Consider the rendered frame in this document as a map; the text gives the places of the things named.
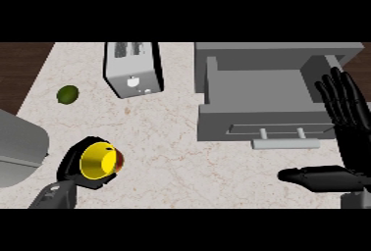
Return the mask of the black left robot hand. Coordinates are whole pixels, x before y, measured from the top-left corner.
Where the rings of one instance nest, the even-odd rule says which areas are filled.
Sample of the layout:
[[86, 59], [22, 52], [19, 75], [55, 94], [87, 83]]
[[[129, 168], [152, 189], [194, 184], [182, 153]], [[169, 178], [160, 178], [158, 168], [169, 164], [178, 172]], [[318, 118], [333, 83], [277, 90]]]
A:
[[80, 158], [83, 155], [84, 150], [87, 147], [98, 142], [108, 142], [102, 138], [96, 136], [87, 136], [80, 142], [76, 143], [76, 145], [70, 148], [59, 167], [56, 171], [56, 180], [73, 180], [76, 184], [81, 187], [90, 188], [90, 189], [101, 189], [105, 184], [111, 182], [111, 180], [115, 178], [115, 174], [111, 174], [107, 177], [102, 177], [101, 179], [87, 179], [80, 171]]

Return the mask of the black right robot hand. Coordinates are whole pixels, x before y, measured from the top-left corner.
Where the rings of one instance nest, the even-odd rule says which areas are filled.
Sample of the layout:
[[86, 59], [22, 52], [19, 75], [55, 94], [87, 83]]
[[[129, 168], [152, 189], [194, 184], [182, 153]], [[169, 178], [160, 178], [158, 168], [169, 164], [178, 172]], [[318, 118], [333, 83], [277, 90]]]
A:
[[334, 124], [343, 166], [285, 169], [278, 179], [312, 192], [371, 192], [371, 110], [356, 83], [337, 67], [315, 82]]

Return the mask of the yellow cup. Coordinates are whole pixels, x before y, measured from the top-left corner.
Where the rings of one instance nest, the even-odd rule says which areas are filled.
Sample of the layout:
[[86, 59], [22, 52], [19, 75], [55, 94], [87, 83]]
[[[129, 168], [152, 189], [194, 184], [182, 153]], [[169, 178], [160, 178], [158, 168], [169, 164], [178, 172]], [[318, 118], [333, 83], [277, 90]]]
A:
[[90, 180], [102, 179], [115, 174], [123, 167], [124, 157], [107, 142], [96, 142], [83, 152], [80, 158], [80, 172]]

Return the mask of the grey open drawer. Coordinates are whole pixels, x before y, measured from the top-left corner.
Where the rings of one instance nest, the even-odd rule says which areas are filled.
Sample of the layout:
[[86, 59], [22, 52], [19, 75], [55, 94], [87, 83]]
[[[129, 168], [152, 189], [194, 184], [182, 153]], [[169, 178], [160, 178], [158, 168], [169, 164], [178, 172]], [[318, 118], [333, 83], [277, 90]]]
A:
[[216, 57], [207, 58], [206, 66], [204, 93], [214, 106], [284, 111], [322, 102], [315, 82], [330, 72], [324, 56], [311, 57], [300, 69], [274, 66], [228, 71]]

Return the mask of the grey drawer front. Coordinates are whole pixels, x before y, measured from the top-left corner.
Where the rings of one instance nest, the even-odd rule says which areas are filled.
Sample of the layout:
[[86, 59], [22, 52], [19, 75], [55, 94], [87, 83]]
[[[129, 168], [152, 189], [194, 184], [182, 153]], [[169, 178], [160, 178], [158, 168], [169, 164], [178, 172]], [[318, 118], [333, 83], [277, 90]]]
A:
[[223, 112], [209, 105], [198, 108], [198, 141], [250, 141], [268, 138], [297, 138], [302, 127], [308, 138], [334, 139], [334, 124], [325, 111]]

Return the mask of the grey rounded appliance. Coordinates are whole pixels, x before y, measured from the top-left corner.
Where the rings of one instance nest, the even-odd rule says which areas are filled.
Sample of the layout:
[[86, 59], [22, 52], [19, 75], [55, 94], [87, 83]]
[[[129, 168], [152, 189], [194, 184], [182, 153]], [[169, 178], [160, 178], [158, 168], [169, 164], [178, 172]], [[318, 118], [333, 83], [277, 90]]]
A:
[[45, 129], [0, 109], [0, 188], [22, 182], [47, 154]]

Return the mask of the green lime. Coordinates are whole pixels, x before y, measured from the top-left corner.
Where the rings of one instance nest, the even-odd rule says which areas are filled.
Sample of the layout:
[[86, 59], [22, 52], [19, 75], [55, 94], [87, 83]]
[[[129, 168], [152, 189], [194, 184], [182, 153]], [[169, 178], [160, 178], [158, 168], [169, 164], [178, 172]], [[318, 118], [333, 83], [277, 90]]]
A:
[[61, 104], [71, 104], [78, 98], [78, 88], [74, 85], [65, 85], [56, 93], [56, 100]]

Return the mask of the silver toaster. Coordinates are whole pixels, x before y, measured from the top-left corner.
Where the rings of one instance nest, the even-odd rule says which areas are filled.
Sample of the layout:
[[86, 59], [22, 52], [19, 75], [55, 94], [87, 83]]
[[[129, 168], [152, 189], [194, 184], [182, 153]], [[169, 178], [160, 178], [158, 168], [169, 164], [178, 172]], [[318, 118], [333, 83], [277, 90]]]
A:
[[164, 91], [157, 42], [107, 42], [104, 79], [118, 98]]

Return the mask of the grey cabinet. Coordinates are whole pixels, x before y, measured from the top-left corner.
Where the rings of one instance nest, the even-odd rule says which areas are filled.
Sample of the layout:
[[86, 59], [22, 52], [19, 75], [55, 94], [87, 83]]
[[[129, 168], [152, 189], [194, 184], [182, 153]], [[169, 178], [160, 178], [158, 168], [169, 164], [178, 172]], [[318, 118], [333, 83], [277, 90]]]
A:
[[334, 55], [343, 66], [362, 49], [361, 42], [195, 42], [195, 92], [204, 92], [209, 57], [217, 59], [222, 71], [299, 70], [312, 56]]

